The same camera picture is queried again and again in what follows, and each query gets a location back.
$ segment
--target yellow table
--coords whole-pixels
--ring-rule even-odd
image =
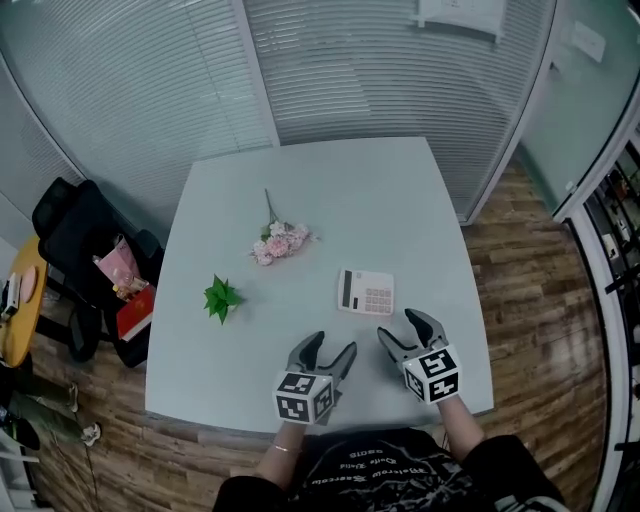
[[[40,307],[47,284],[47,262],[38,253],[39,241],[37,236],[31,237],[20,249],[11,265],[11,272],[16,274],[23,274],[32,265],[36,267],[38,273],[31,300],[27,303],[20,301],[18,311],[9,320],[6,336],[2,340],[2,357],[12,367],[20,366],[27,357],[33,333],[40,318]]]

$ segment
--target white frame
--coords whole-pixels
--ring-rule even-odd
[[[491,175],[491,178],[485,185],[485,189],[482,192],[482,195],[477,200],[475,206],[472,208],[471,214],[466,219],[463,215],[458,215],[461,226],[470,226],[475,222],[476,218],[480,214],[480,211],[489,199],[491,192],[493,192],[493,189],[498,184],[498,180],[502,176],[502,173],[505,171],[507,165],[511,161],[511,157],[513,156],[513,153],[516,150],[520,139],[522,138],[524,130],[529,122],[529,118],[534,112],[534,109],[538,106],[538,102],[540,101],[544,86],[546,84],[547,76],[549,75],[549,70],[551,69],[551,63],[555,55],[556,47],[560,41],[562,25],[566,17],[566,2],[567,0],[556,0],[553,19],[551,21],[551,29],[549,31],[549,38],[547,39],[547,45],[544,49],[544,53],[542,54],[540,68],[538,69],[538,74],[533,81],[533,87],[531,88],[531,92],[529,93],[529,97],[527,98],[527,101],[525,103],[522,115],[520,116],[520,120],[518,121],[518,124],[516,125],[516,128],[511,135],[511,140],[509,141],[507,148],[502,154],[502,158],[496,166],[496,170]]]
[[[629,420],[629,402],[631,383],[629,380],[629,355],[627,335],[622,320],[620,302],[616,293],[607,293],[605,287],[613,281],[607,258],[600,245],[598,233],[583,205],[571,215],[582,249],[591,269],[591,275],[602,310],[603,328],[607,335],[609,352],[609,394],[611,397],[609,414],[609,437],[605,447],[602,473],[591,510],[605,510],[611,500],[613,489],[618,479],[622,452],[615,451],[616,443],[624,443],[627,439]]]
[[[247,56],[247,62],[249,63],[251,80],[253,81],[253,88],[255,89],[256,98],[258,99],[258,106],[260,107],[260,113],[262,114],[262,121],[264,122],[264,127],[269,134],[271,144],[273,144],[273,147],[277,148],[280,147],[280,136],[276,129],[276,122],[273,118],[273,111],[271,110],[271,103],[269,103],[267,89],[264,86],[264,79],[262,77],[262,70],[260,69],[258,55],[256,54],[256,48],[253,45],[253,36],[251,35],[251,28],[249,27],[247,11],[244,8],[244,2],[242,0],[231,0],[231,5],[236,17],[236,23],[238,24],[238,31],[240,32],[244,52]]]
[[[580,210],[580,207],[589,199],[589,196],[613,168],[627,143],[638,139],[635,135],[638,123],[640,123],[640,76],[631,93],[629,103],[626,105],[622,117],[606,142],[604,149],[591,164],[584,178],[578,184],[576,191],[554,212],[553,220],[562,222],[567,217],[571,217],[574,212]]]

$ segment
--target red book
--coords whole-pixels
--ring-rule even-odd
[[[128,302],[116,315],[118,322],[118,338],[130,341],[136,334],[151,323],[153,316],[153,302],[156,289],[147,285]]]

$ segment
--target cable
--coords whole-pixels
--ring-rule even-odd
[[[76,418],[76,423],[78,423],[79,425],[80,422],[78,421],[78,413],[74,412],[73,415]],[[84,445],[84,452],[87,454],[87,462],[89,462],[89,470],[91,471],[91,478],[93,479],[93,491],[95,493],[95,498],[96,498],[96,507],[98,507],[98,512],[101,512],[100,500],[98,498],[98,483],[96,482],[96,474],[93,472],[93,462],[91,461],[91,456],[89,455],[89,447],[86,444]]]
[[[73,415],[75,416],[76,419],[76,423],[78,423],[78,414],[77,413],[73,413]],[[96,475],[93,471],[93,463],[91,462],[91,457],[89,456],[89,447],[85,444],[84,445],[84,451],[85,454],[87,456],[87,462],[89,465],[89,470],[91,471],[91,478],[93,479],[93,493],[91,492],[91,488],[87,485],[87,483],[82,480],[82,483],[86,486],[87,491],[89,491],[89,494],[93,494],[93,498],[95,500],[95,508],[93,507],[92,503],[89,503],[88,500],[86,500],[84,493],[80,490],[80,485],[78,484],[78,480],[76,479],[76,477],[74,476],[74,472],[76,471],[71,464],[69,464],[69,461],[67,460],[67,458],[65,457],[64,453],[62,452],[62,448],[60,448],[60,445],[58,444],[58,438],[55,434],[55,432],[53,432],[48,426],[47,426],[47,430],[49,431],[49,434],[51,435],[51,438],[53,439],[54,444],[56,445],[56,448],[58,449],[58,453],[60,454],[60,457],[62,457],[62,460],[64,461],[64,463],[66,464],[67,468],[69,469],[69,474],[71,475],[71,478],[73,479],[73,483],[76,485],[76,489],[78,490],[78,493],[82,496],[83,500],[85,501],[86,504],[90,505],[89,508],[87,510],[93,509],[94,511],[97,509],[97,512],[102,512],[100,509],[100,500],[98,498],[98,484],[96,482]]]
[[[53,439],[53,442],[56,445],[56,448],[58,449],[58,454],[60,455],[60,457],[62,458],[63,462],[67,466],[67,469],[69,470],[69,474],[71,475],[71,478],[73,479],[73,483],[76,485],[76,489],[77,489],[78,493],[80,494],[80,496],[82,496],[82,499],[85,502],[85,504],[89,505],[87,510],[91,510],[91,509],[95,510],[95,508],[93,506],[93,503],[90,503],[89,500],[86,499],[85,494],[80,489],[80,485],[78,484],[78,480],[76,479],[76,477],[74,475],[74,472],[76,470],[73,469],[71,464],[69,464],[69,461],[67,460],[67,458],[65,457],[64,453],[62,452],[62,448],[60,448],[60,445],[58,444],[58,438],[56,437],[55,432],[53,432],[48,427],[47,427],[47,429],[49,430],[49,434],[51,434],[51,438]],[[84,480],[82,480],[82,483],[86,486],[87,491],[89,491],[89,494],[92,494],[91,493],[91,488],[85,483]],[[98,507],[98,512],[100,512],[100,506],[98,505],[98,502],[97,502],[97,495],[95,496],[95,498],[96,498],[96,506]]]

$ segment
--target green plant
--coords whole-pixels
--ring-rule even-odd
[[[204,296],[207,298],[204,309],[209,308],[209,316],[217,313],[220,317],[220,324],[224,324],[230,307],[238,306],[244,302],[244,299],[236,293],[236,289],[229,286],[228,279],[222,282],[222,279],[216,275],[213,276],[213,286],[204,291]]]

